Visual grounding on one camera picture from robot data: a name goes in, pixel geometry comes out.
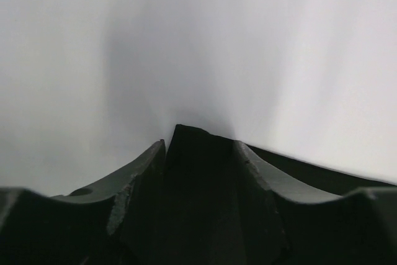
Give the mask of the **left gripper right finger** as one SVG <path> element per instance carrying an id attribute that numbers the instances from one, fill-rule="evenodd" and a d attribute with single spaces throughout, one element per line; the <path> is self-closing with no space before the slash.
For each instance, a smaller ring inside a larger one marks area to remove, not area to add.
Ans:
<path id="1" fill-rule="evenodd" d="M 248 264 L 395 264 L 396 187 L 313 187 L 233 143 Z"/>

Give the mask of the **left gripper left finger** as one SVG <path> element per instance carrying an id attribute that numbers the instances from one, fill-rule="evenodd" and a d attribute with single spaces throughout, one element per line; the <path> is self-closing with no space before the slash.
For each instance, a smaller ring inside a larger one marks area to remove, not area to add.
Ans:
<path id="1" fill-rule="evenodd" d="M 69 195 L 1 189 L 2 264 L 148 264 L 166 147 Z"/>

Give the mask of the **plain black t-shirt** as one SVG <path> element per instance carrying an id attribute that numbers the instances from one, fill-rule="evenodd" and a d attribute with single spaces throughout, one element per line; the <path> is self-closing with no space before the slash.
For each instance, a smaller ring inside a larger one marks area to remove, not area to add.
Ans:
<path id="1" fill-rule="evenodd" d="M 235 140 L 178 125 L 166 153 L 148 264 L 248 264 L 241 229 Z M 264 161 L 326 192 L 394 186 L 249 146 Z"/>

